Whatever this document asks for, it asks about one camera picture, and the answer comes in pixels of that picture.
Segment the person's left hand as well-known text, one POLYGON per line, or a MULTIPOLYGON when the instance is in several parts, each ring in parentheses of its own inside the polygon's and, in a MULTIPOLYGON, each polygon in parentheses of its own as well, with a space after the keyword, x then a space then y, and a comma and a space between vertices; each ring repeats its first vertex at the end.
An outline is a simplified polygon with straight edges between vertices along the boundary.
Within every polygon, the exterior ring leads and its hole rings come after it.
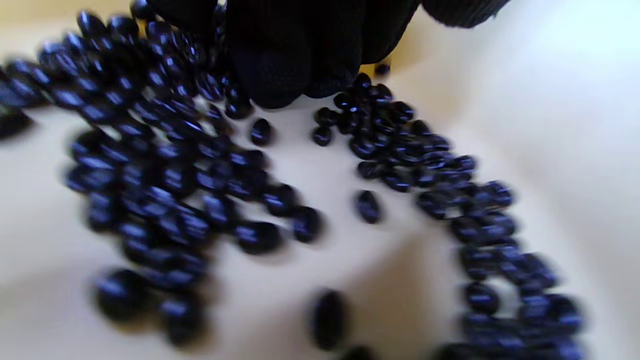
POLYGON ((227 0, 225 43, 241 88, 263 109, 320 99, 396 48, 422 8, 450 28, 474 28, 505 0, 227 0))

